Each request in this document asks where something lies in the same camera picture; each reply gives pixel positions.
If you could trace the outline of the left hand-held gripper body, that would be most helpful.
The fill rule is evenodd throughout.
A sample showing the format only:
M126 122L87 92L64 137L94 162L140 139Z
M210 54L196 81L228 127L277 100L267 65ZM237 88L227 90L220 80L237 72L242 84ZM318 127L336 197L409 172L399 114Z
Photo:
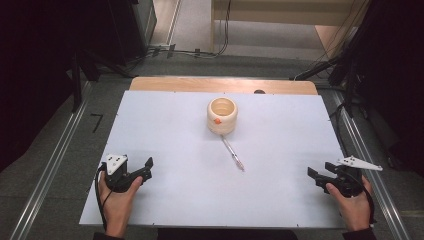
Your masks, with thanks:
M129 173L127 162L126 155L108 154L106 161L102 163L106 172L106 185L113 192L126 192L137 177L144 175L144 169Z

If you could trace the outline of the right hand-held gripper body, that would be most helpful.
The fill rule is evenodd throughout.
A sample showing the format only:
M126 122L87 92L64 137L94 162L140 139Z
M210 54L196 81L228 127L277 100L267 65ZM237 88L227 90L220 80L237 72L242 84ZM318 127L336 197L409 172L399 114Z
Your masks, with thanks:
M337 165L339 173L334 179L329 179L345 197L354 197L363 192L362 169L382 171L383 167L354 156L339 159Z

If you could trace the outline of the person's left hand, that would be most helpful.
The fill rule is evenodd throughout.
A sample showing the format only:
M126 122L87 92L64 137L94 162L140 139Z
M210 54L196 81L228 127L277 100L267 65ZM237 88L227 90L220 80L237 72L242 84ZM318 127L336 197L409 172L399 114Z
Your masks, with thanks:
M103 214L107 222L104 233L110 236L125 238L127 225L131 216L134 197L140 188L142 178L137 177L124 193L111 191L105 182L105 172L101 172L99 194L103 206Z

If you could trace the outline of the person's right hand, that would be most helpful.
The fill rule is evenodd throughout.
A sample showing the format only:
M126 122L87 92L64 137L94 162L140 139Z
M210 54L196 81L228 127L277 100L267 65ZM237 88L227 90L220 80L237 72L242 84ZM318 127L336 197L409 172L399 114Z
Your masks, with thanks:
M339 212L348 231L360 231L370 227L371 208L365 192L346 198L331 183L326 184L330 196L337 202Z

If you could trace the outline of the clear plastic pen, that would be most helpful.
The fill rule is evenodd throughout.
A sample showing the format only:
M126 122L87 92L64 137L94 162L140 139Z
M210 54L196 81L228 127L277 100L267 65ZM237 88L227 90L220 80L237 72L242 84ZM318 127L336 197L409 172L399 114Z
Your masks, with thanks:
M221 137L221 140L222 140L223 144L225 145L225 147L227 148L227 150L231 154L232 159L235 161L235 164L237 165L237 167L241 171L244 172L245 171L244 165L240 161L238 155L236 154L236 152L234 151L234 149L232 148L232 146L230 145L230 143L228 142L228 140L226 139L226 137L224 135L221 135L220 137Z

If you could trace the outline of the cream ceramic cup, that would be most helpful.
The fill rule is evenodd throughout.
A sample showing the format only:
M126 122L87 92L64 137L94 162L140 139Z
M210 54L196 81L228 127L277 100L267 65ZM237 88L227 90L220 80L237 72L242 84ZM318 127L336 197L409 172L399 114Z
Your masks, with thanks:
M238 106L225 97L215 98L207 106L207 127L218 135L227 135L236 128Z

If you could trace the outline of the black stand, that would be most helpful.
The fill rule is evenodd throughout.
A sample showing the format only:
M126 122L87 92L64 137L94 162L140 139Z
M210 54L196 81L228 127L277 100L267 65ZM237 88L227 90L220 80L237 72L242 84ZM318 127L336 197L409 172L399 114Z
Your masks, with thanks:
M334 86L340 84L343 79L347 79L347 91L340 108L344 108L348 115L353 117L352 98L357 73L358 50L361 43L363 42L363 38L366 35L369 26L370 22L365 20L359 26L347 47L339 55L328 61L318 63L310 70L306 70L300 74L295 75L292 77L292 80L307 80L309 77L312 77L313 75L316 75L317 73L320 73L333 66L334 69L330 74L328 81L332 86Z
M96 64L101 64L109 68L112 72L117 73L125 78L135 78L129 72L123 70L118 65L100 57L89 50L77 49L71 59L71 80L73 86L73 108L76 112L82 105L82 85L81 74L84 74L88 81L98 81L100 72Z

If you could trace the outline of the person's dark clothing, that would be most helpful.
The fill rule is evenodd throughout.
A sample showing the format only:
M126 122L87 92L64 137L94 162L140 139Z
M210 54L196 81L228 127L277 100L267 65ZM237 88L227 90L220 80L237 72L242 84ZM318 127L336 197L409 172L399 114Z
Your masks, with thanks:
M158 230L157 240L298 240L291 230L182 229Z

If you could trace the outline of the light wooden furniture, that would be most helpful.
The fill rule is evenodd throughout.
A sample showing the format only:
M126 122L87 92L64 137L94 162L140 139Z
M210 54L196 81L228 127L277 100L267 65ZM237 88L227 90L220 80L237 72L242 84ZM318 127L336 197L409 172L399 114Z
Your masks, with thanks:
M211 24L230 21L313 25L328 57L359 27L371 0L211 0Z

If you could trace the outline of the metal floor rail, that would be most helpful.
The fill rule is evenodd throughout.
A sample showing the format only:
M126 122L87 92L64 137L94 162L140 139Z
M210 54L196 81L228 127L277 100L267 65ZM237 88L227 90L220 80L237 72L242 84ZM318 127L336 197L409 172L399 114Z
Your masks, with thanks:
M52 155L43 169L34 190L24 205L9 240L26 240L85 112L88 98L91 95L93 87L93 82L86 82L84 84L81 105L70 115Z
M338 91L332 92L330 93L330 99L338 107L338 110L336 110L335 127L344 154L346 156L355 155L368 163L375 164L376 160L366 145L365 139L357 125L357 121L351 118L347 110L342 106L342 93ZM412 240L401 217L400 211L391 197L387 185L383 181L381 172L376 170L365 170L364 174L373 184L374 196L378 204L378 209L384 216L393 239Z

